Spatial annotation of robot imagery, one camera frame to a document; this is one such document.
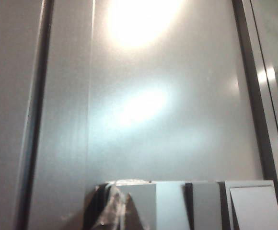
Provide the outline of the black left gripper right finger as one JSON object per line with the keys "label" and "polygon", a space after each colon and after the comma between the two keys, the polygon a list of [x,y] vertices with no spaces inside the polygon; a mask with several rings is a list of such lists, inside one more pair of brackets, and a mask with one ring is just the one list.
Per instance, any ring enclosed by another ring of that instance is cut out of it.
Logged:
{"label": "black left gripper right finger", "polygon": [[126,230],[156,229],[156,198],[152,195],[127,194],[125,209]]}

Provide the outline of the tape-wrapped black left gripper left finger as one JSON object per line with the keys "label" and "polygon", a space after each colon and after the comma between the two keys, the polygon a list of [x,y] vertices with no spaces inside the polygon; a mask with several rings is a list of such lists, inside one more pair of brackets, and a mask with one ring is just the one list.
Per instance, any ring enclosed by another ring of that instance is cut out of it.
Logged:
{"label": "tape-wrapped black left gripper left finger", "polygon": [[85,209],[86,230],[118,230],[125,195],[110,183],[96,186]]}

